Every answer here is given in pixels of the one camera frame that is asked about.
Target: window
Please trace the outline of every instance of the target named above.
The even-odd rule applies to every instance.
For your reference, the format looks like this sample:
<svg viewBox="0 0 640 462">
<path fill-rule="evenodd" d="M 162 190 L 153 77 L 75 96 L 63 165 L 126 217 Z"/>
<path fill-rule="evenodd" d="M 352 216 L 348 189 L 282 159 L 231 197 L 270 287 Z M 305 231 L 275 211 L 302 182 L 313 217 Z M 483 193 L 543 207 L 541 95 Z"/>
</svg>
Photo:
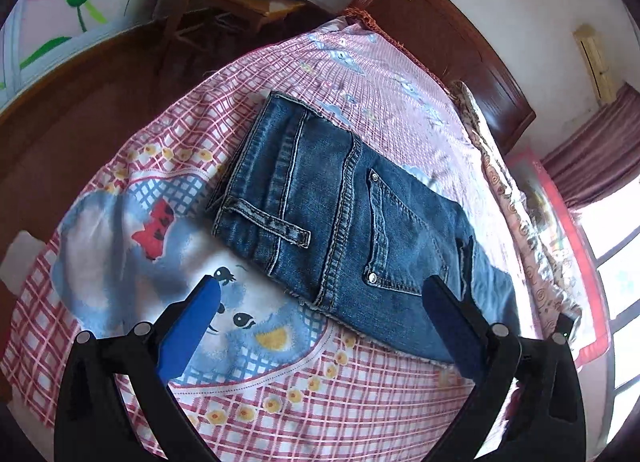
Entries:
<svg viewBox="0 0 640 462">
<path fill-rule="evenodd" d="M 614 402 L 609 440 L 640 397 L 640 181 L 580 211 L 609 305 Z"/>
</svg>

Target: curtain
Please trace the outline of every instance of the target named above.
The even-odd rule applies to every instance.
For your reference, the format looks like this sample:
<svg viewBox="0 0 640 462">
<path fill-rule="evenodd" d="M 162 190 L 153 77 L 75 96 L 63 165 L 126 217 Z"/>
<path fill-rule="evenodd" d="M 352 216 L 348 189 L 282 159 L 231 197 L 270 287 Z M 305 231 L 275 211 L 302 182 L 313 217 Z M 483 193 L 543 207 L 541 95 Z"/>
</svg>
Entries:
<svg viewBox="0 0 640 462">
<path fill-rule="evenodd" d="M 569 209 L 601 200 L 640 174 L 640 93 L 626 84 L 543 166 Z"/>
</svg>

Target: denim jeans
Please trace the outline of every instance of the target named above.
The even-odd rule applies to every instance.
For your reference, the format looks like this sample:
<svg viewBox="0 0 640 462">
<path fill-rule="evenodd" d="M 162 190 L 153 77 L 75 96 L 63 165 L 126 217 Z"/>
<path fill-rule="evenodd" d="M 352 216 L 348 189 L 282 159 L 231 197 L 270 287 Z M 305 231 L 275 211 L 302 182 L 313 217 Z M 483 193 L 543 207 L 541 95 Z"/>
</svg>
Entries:
<svg viewBox="0 0 640 462">
<path fill-rule="evenodd" d="M 284 94 L 271 93 L 207 209 L 233 251 L 393 349 L 452 362 L 422 307 L 433 274 L 519 333 L 511 278 L 462 207 Z"/>
</svg>

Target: wooden headboard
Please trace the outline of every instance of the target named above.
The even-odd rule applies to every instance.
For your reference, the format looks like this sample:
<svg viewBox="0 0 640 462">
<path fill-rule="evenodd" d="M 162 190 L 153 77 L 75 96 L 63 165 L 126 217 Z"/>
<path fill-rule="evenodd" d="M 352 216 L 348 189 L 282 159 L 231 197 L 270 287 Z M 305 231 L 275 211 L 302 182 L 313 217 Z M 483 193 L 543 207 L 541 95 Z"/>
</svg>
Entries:
<svg viewBox="0 0 640 462">
<path fill-rule="evenodd" d="M 445 84 L 471 89 L 502 153 L 535 119 L 498 54 L 449 0 L 353 0 Z"/>
</svg>

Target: wooden floor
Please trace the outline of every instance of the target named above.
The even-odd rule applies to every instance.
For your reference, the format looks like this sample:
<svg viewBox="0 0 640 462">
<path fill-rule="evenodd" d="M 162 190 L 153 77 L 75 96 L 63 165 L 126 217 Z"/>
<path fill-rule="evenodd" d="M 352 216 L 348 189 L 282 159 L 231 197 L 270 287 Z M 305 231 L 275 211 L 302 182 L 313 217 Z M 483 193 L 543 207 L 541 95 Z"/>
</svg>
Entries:
<svg viewBox="0 0 640 462">
<path fill-rule="evenodd" d="M 220 42 L 215 56 L 195 56 L 174 43 L 159 74 L 161 27 L 152 26 L 66 67 L 0 125 L 0 257 L 21 229 L 47 241 L 79 191 L 127 138 L 211 70 L 329 19 L 310 6 L 284 26 L 266 27 L 254 40 Z M 0 286 L 0 352 L 13 305 Z"/>
</svg>

